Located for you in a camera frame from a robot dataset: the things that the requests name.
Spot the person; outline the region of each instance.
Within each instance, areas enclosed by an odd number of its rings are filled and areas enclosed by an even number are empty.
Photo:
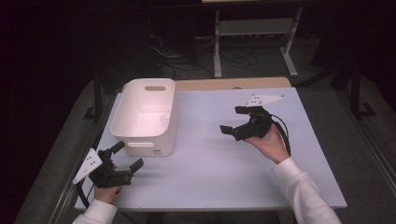
[[[276,167],[273,168],[274,175],[285,197],[290,202],[298,223],[341,223],[338,216],[322,197],[311,176],[301,170],[289,155],[274,124],[263,138],[250,137],[245,142],[253,145],[262,155],[276,164]],[[118,189],[95,189],[91,206],[74,223],[111,223],[117,208],[110,203],[117,191]]]

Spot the forearm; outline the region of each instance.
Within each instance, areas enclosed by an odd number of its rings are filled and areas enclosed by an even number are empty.
[[[112,204],[93,199],[87,211],[79,215],[73,224],[109,224],[116,212],[117,208]]]
[[[292,158],[282,161],[274,173],[299,223],[341,223],[311,176]]]

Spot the sleeve cuff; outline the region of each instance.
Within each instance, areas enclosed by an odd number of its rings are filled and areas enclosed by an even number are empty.
[[[292,157],[289,157],[273,168],[273,172],[276,178],[284,183],[285,181],[293,178],[299,174],[302,170],[297,165]]]
[[[117,207],[114,205],[93,199],[84,216],[99,222],[111,223],[116,212]]]

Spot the white tabletop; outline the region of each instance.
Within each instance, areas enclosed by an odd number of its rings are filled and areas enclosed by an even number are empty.
[[[294,88],[177,91],[178,123],[175,149],[164,158],[143,158],[132,185],[123,188],[114,205],[132,211],[243,211],[289,208],[272,174],[274,163],[253,146],[222,134],[220,125],[239,126],[248,115],[234,107],[245,105],[253,94],[284,95],[285,99],[265,105],[288,125],[291,155],[317,182],[331,207],[346,207],[329,164]],[[120,95],[107,121],[99,149],[117,143],[110,133]],[[139,158],[121,150],[112,159],[118,170]],[[86,194],[92,186],[86,178]],[[84,209],[78,199],[76,208]]]

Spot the white plastic bin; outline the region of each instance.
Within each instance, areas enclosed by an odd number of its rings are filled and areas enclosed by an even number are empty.
[[[141,78],[124,89],[110,131],[130,156],[163,157],[172,153],[177,130],[175,81]]]

